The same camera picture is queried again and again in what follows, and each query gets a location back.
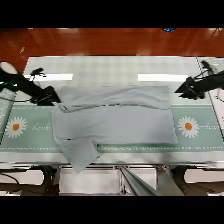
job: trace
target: daisy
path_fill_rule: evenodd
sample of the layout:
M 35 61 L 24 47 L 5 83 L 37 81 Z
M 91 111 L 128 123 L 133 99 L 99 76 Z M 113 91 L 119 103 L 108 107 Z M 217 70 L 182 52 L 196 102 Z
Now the daisy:
M 22 117 L 14 117 L 6 126 L 6 135 L 8 138 L 17 138 L 26 130 L 26 121 Z
M 185 137 L 195 137 L 197 136 L 198 132 L 198 124 L 197 121 L 194 120 L 194 118 L 190 118 L 190 117 L 182 117 L 181 119 L 179 119 L 178 121 L 178 125 L 179 131 L 182 131 L 182 135 L 185 135 Z

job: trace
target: gray shirt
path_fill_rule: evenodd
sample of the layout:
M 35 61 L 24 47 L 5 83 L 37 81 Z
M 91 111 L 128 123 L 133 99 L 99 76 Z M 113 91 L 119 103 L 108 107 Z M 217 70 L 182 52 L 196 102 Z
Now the gray shirt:
M 177 143 L 167 87 L 62 88 L 54 138 L 76 172 L 98 156 L 97 144 Z

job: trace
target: blue object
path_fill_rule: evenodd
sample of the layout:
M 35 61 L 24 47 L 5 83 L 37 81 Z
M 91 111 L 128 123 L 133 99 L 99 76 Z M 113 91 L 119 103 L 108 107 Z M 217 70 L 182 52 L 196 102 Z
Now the blue object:
M 174 32 L 176 31 L 176 28 L 163 28 L 166 32 Z

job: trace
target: white light strip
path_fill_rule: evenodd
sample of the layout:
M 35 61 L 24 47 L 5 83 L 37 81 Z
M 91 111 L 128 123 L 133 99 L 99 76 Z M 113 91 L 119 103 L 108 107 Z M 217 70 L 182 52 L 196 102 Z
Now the white light strip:
M 138 74 L 139 82 L 184 82 L 188 75 L 173 74 Z
M 60 74 L 46 74 L 47 77 L 36 75 L 34 81 L 59 81 L 59 80 L 72 80 L 72 73 L 60 73 Z M 24 75 L 25 78 L 30 78 L 30 75 Z

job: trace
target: wooden floor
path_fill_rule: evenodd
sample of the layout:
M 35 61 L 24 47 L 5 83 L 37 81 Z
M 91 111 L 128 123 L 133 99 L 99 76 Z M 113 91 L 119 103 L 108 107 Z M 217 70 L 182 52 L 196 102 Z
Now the wooden floor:
M 20 71 L 30 56 L 176 55 L 224 57 L 223 28 L 0 29 L 0 60 Z

